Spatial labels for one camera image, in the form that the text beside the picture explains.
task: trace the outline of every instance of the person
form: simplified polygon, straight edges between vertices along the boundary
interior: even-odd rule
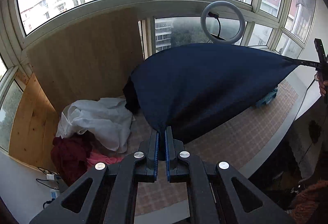
[[[317,72],[314,75],[314,79],[319,82],[319,89],[320,89],[320,94],[324,96],[326,94],[325,86],[328,86],[328,81],[323,81],[322,80],[322,74],[321,72]]]

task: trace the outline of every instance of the white fabric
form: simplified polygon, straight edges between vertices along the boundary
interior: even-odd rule
[[[125,104],[122,98],[78,100],[63,110],[56,137],[68,138],[88,130],[104,147],[124,153],[133,116]]]

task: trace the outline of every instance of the plywood panel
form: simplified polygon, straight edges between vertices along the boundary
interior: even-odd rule
[[[85,19],[39,41],[27,56],[58,114],[76,100],[120,96],[143,60],[136,12]]]
[[[58,122],[58,114],[33,74],[17,108],[9,155],[30,166],[56,171],[50,152]]]

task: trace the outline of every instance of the pile of clothes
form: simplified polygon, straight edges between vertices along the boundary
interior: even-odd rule
[[[98,162],[114,164],[123,159],[116,153],[127,150],[133,117],[125,104],[121,98],[78,100],[63,110],[51,159],[68,186]],[[101,154],[95,148],[95,141],[113,156]]]

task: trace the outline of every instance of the silver screw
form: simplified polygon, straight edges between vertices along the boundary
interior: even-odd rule
[[[190,156],[190,153],[188,151],[181,151],[180,157],[187,158]]]
[[[135,157],[135,158],[142,158],[142,157],[144,157],[144,155],[145,155],[145,154],[142,153],[142,152],[140,152],[140,151],[134,153],[134,157]]]
[[[106,165],[102,162],[99,162],[95,165],[96,170],[103,170],[106,167]]]
[[[219,167],[223,170],[226,170],[227,168],[229,168],[229,164],[225,161],[222,161],[219,163]]]

